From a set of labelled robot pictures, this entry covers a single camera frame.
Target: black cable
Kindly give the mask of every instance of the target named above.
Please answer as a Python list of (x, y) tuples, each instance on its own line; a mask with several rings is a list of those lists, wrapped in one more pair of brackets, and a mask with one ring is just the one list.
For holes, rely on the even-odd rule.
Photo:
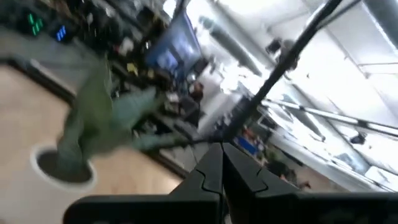
[(283, 58), (281, 63), (278, 63), (276, 65), (269, 79), (248, 103), (245, 111), (240, 112), (240, 114), (237, 114), (237, 116), (233, 118), (231, 125), (225, 131), (225, 139), (232, 140), (235, 137), (236, 133), (238, 133), (239, 130), (243, 127), (250, 115), (257, 110), (258, 105), (261, 104), (261, 101), (267, 96), (271, 88), (277, 83), (277, 81), (286, 72), (286, 70), (288, 70), (292, 66), (304, 47), (307, 46), (313, 36), (317, 33), (317, 27), (319, 23), (321, 23), (322, 20), (328, 17), (339, 6), (341, 2), (342, 0), (329, 0), (326, 4), (322, 6), (322, 8), (319, 10), (319, 13), (315, 14), (314, 18), (310, 21), (305, 30), (300, 34), (300, 36), (294, 43), (294, 46), (286, 55), (286, 57)]

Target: blue screen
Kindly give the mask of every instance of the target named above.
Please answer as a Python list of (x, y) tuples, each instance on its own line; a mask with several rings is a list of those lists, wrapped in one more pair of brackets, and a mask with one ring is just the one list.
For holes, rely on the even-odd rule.
[(185, 80), (189, 70), (200, 58), (198, 39), (184, 11), (172, 21), (157, 43), (148, 50), (145, 62), (149, 67), (168, 70), (174, 76), (173, 79), (179, 82)]

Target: cluttered workbench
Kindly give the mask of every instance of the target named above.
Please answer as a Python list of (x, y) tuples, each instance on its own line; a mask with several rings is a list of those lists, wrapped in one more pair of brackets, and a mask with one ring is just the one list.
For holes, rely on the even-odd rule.
[[(68, 1), (65, 1), (69, 12), (82, 23), (76, 24), (74, 23), (76, 18), (65, 14), (62, 8), (38, 2), (40, 1), (5, 2), (3, 9), (7, 13), (13, 13), (24, 19), (9, 22), (10, 17), (7, 17), (7, 14), (0, 18), (0, 21), (4, 19), (6, 22), (5, 27), (0, 28), (2, 33), (0, 40), (3, 40), (2, 43), (7, 43), (0, 49), (0, 56), (3, 62), (11, 63), (13, 67), (22, 70), (66, 102), (71, 103), (74, 100), (77, 90), (91, 73), (92, 68), (105, 61), (111, 64), (119, 90), (139, 91), (148, 85), (163, 88), (162, 84), (165, 83), (163, 81), (169, 79), (172, 86), (176, 87), (172, 88), (171, 92), (177, 92), (179, 95), (187, 94), (186, 77), (190, 75), (194, 64), (202, 59), (202, 55), (186, 13), (180, 14), (174, 26), (165, 26), (159, 19), (153, 22), (152, 17), (155, 14), (148, 8), (141, 10), (145, 12), (141, 13), (143, 14), (141, 19), (127, 17), (126, 13), (121, 13), (99, 24), (104, 18), (97, 16), (107, 15), (100, 13), (104, 10), (101, 4), (82, 1), (78, 2), (78, 5), (69, 5)], [(114, 28), (114, 23), (121, 21), (124, 25), (110, 32), (109, 29)], [(139, 21), (144, 21), (142, 24), (148, 23), (144, 26), (147, 29), (143, 29), (142, 26), (139, 29), (142, 31), (141, 35), (144, 34), (143, 37), (125, 32), (125, 28), (129, 30), (134, 26), (132, 21), (135, 24)], [(39, 28), (35, 25), (32, 29), (27, 29), (32, 26), (32, 22), (33, 25), (38, 23)], [(132, 49), (125, 48), (126, 39), (129, 40), (127, 37), (134, 43)], [(194, 51), (187, 53), (187, 47)], [(150, 74), (151, 68), (165, 70), (170, 77), (152, 77), (148, 83), (148, 78), (142, 74)], [(178, 132), (190, 139), (198, 137), (196, 129), (178, 116), (159, 112), (152, 114), (149, 120), (162, 132)], [(197, 146), (188, 150), (178, 148), (171, 151), (161, 150), (152, 156), (184, 177), (207, 150), (207, 146)]]

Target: round base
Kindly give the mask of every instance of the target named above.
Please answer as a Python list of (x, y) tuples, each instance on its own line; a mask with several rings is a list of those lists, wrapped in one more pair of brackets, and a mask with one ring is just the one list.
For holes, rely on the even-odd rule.
[(31, 152), (26, 169), (16, 173), (2, 192), (0, 223), (59, 224), (68, 206), (93, 190), (97, 175), (89, 162), (78, 175), (69, 176), (57, 171), (56, 158), (53, 146)]
[(93, 173), (87, 164), (83, 165), (79, 172), (63, 172), (58, 168), (57, 156), (58, 154), (55, 149), (42, 151), (41, 154), (37, 154), (37, 164), (47, 175), (70, 184), (84, 184), (93, 178)]

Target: ceiling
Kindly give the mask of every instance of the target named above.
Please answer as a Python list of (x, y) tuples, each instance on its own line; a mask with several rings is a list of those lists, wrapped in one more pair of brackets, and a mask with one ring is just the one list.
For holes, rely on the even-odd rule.
[[(352, 0), (343, 0), (336, 10)], [(274, 37), (295, 39), (322, 0), (219, 0), (263, 49)], [(398, 127), (398, 55), (362, 3), (321, 30), (302, 52), (291, 84), (325, 111)], [(347, 138), (355, 129), (331, 122)], [(357, 149), (370, 162), (398, 174), (398, 143), (371, 136), (372, 148)]]

